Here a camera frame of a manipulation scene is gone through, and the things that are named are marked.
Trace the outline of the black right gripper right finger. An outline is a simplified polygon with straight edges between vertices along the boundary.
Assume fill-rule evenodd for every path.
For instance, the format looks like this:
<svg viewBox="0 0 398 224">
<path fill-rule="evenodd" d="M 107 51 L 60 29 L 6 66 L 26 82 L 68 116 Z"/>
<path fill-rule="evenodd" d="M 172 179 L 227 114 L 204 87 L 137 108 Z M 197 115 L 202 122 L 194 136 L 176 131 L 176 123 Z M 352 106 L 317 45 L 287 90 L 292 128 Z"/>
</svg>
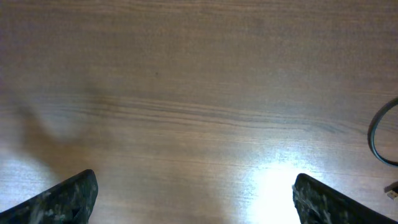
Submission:
<svg viewBox="0 0 398 224">
<path fill-rule="evenodd" d="M 397 223 L 304 173 L 297 176 L 292 190 L 295 208 L 304 224 Z"/>
</svg>

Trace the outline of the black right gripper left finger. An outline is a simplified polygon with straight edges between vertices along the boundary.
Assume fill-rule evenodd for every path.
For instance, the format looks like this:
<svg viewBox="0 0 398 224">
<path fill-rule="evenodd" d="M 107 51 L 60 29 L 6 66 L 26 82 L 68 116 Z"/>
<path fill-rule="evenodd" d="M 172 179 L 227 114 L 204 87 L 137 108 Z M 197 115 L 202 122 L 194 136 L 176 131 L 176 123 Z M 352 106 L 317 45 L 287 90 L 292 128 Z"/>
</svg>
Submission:
<svg viewBox="0 0 398 224">
<path fill-rule="evenodd" d="M 1 223 L 88 223 L 97 196 L 95 173 L 87 169 L 1 212 Z"/>
</svg>

